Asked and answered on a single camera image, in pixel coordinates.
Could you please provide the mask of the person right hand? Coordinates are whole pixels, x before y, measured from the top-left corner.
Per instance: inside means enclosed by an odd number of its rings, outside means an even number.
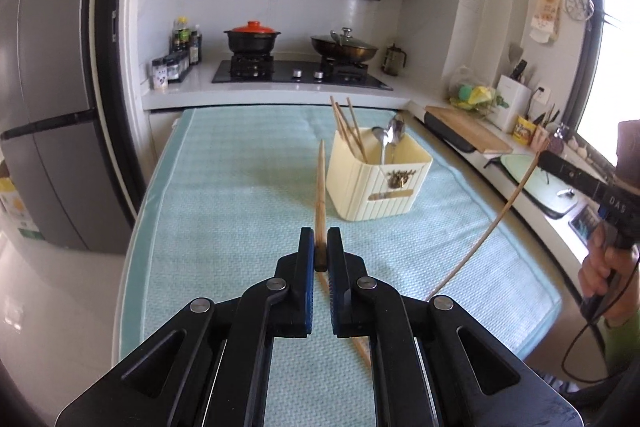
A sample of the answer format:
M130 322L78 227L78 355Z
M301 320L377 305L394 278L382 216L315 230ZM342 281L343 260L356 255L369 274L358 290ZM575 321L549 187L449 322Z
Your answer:
M639 272L636 248L630 251L606 245L604 223L592 232L588 239L588 255L578 272L578 281L585 298L604 296L608 292L608 277L615 272L620 280L616 291L623 291L620 299L603 313L608 326L615 329L630 321L639 310Z

